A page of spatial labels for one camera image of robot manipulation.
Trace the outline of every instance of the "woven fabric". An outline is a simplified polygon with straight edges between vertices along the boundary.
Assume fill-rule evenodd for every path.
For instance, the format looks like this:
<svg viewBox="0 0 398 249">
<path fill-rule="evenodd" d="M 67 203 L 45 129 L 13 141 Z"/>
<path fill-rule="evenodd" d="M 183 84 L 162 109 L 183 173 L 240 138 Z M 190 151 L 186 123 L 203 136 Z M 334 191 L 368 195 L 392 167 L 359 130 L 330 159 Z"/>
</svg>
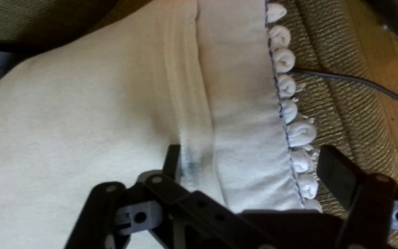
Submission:
<svg viewBox="0 0 398 249">
<path fill-rule="evenodd" d="M 367 76 L 356 35 L 342 0 L 281 0 L 288 10 L 283 25 L 292 33 L 292 51 L 299 68 Z M 295 76 L 306 83 L 299 109 L 317 119 L 316 145 L 331 144 L 366 172 L 379 172 L 398 181 L 395 148 L 384 123 L 382 108 L 373 90 L 339 80 Z M 319 191 L 324 212 L 343 210 L 324 187 Z M 398 234 L 390 235 L 398 248 Z"/>
<path fill-rule="evenodd" d="M 96 24 L 117 0 L 0 0 L 0 44 L 31 48 L 70 42 Z"/>
</svg>

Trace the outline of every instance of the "pillowcase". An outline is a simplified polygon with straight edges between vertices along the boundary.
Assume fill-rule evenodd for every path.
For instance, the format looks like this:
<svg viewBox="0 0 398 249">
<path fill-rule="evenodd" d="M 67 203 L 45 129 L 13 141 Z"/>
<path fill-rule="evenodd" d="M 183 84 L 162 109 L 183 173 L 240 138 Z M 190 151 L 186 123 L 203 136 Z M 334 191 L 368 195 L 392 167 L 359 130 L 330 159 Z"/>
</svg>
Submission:
<svg viewBox="0 0 398 249">
<path fill-rule="evenodd" d="M 273 73 L 288 57 L 267 55 L 263 3 L 233 3 L 154 0 L 0 82 L 0 248 L 62 248 L 93 185 L 129 187 L 175 143 L 189 190 L 305 206 Z"/>
</svg>

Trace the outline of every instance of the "cushion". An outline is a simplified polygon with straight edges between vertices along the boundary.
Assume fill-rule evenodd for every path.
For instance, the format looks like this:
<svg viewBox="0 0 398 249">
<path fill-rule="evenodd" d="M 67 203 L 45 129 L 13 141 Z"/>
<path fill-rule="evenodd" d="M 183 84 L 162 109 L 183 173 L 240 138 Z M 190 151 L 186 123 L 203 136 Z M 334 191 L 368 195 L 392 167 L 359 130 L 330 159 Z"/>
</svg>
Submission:
<svg viewBox="0 0 398 249">
<path fill-rule="evenodd" d="M 283 10 L 233 4 L 154 0 L 0 82 L 0 248 L 62 248 L 91 187 L 129 187 L 176 143 L 182 185 L 233 212 L 313 205 L 314 129 L 265 29 Z"/>
</svg>

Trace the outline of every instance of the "cable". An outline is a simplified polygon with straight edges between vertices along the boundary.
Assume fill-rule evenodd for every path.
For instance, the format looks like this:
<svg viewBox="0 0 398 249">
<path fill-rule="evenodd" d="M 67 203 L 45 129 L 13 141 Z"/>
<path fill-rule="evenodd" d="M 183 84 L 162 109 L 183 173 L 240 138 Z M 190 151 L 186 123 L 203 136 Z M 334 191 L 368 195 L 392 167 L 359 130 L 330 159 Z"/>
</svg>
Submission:
<svg viewBox="0 0 398 249">
<path fill-rule="evenodd" d="M 339 73 L 330 73 L 330 72 L 321 72 L 321 71 L 312 71 L 312 69 L 302 69 L 302 68 L 294 68 L 291 71 L 292 73 L 301 73 L 301 75 L 308 75 L 308 76 L 313 76 L 313 77 L 323 77 L 323 79 L 338 79 L 338 80 L 346 80 L 350 83 L 357 83 L 357 84 L 363 84 L 367 87 L 371 87 L 388 97 L 390 97 L 392 100 L 398 101 L 398 94 L 385 89 L 384 86 L 377 84 L 375 82 L 363 79 L 363 77 L 357 77 L 357 76 L 352 76 L 352 75 L 339 75 Z"/>
</svg>

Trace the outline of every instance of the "black wire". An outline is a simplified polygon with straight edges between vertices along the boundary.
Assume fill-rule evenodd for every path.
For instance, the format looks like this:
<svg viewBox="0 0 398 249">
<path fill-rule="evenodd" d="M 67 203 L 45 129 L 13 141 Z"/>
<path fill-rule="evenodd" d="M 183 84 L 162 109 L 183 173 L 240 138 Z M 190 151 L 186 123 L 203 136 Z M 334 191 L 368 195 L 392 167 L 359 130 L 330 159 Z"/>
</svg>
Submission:
<svg viewBox="0 0 398 249">
<path fill-rule="evenodd" d="M 346 80 L 350 83 L 363 84 L 363 86 L 371 87 L 371 89 L 390 97 L 392 100 L 398 101 L 396 93 L 385 89 L 384 86 L 377 84 L 375 82 L 367 80 L 364 77 L 357 77 L 357 76 L 352 76 L 352 75 L 330 73 L 330 72 L 321 72 L 321 71 L 312 71 L 312 69 L 302 69 L 302 68 L 294 68 L 292 73 L 301 73 L 301 75 L 324 77 L 324 79 L 338 79 L 338 80 Z"/>
</svg>

